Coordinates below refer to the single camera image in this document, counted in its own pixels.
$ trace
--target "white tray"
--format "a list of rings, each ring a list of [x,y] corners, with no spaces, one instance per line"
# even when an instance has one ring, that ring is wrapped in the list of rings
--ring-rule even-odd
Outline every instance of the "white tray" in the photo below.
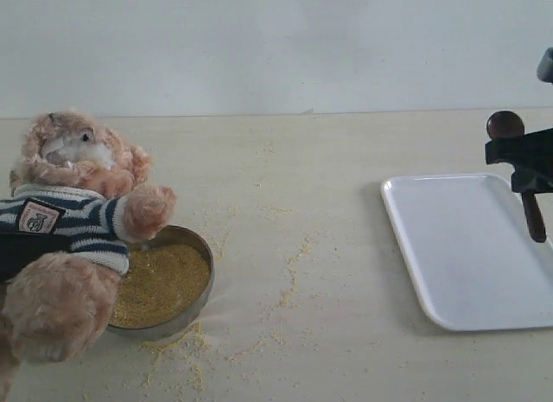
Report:
[[[453,331],[553,326],[553,247],[530,238],[522,201],[507,180],[404,176],[381,189],[433,322]]]

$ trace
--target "teddy bear head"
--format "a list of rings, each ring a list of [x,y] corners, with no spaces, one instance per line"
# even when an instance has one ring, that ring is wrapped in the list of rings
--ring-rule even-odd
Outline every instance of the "teddy bear head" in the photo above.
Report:
[[[140,147],[79,112],[35,118],[10,171],[12,194],[22,184],[83,188],[111,199],[148,178],[151,161]]]

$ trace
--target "white wall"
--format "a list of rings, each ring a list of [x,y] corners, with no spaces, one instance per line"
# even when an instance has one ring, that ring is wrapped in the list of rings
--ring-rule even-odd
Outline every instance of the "white wall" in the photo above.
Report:
[[[0,0],[0,117],[553,105],[553,0]]]

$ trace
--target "plush toy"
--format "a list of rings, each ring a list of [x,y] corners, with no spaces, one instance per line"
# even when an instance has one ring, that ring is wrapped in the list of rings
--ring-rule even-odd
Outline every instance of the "plush toy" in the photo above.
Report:
[[[12,198],[0,201],[0,233],[64,235],[70,247],[8,283],[0,401],[20,363],[65,361],[104,332],[129,268],[127,243],[154,238],[174,210],[170,188],[144,184],[149,166],[141,148],[77,112],[42,115],[25,134]]]

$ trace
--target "blue and white striped sweater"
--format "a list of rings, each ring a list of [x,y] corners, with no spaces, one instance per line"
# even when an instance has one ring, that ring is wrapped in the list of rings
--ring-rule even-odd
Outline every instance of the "blue and white striped sweater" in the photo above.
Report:
[[[123,225],[126,201],[108,201],[91,190],[23,185],[12,199],[0,201],[0,231],[65,235],[71,253],[124,275],[129,270],[124,242],[132,241]]]

